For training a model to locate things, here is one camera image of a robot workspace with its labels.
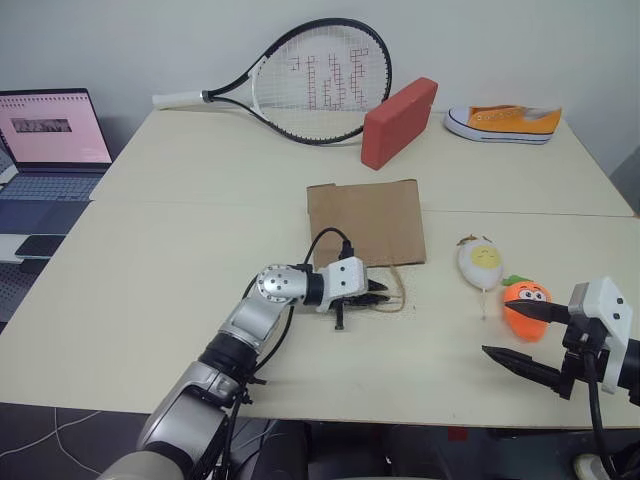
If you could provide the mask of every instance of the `laptop keyboard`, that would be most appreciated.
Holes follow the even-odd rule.
[[[17,176],[0,191],[6,200],[89,200],[100,177]]]

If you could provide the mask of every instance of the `laptop screen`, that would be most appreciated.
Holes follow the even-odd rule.
[[[111,164],[84,89],[0,92],[0,136],[18,167]]]

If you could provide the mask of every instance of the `orange carrot plush toy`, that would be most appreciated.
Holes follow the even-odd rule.
[[[532,280],[511,275],[502,281],[507,288],[504,291],[504,302],[511,300],[536,300],[538,302],[550,302],[549,290]],[[547,322],[524,316],[521,313],[504,307],[504,318],[516,335],[529,342],[537,342],[544,336],[549,325]]]

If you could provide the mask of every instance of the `tennis racket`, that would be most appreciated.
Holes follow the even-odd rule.
[[[251,105],[221,96],[249,82]],[[324,18],[285,33],[229,85],[154,95],[153,105],[232,103],[291,140],[321,145],[362,132],[365,114],[390,88],[391,59],[380,36],[356,20]]]

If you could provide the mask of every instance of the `smartphone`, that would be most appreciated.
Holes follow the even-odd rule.
[[[16,250],[18,258],[45,260],[51,258],[65,235],[31,235]]]

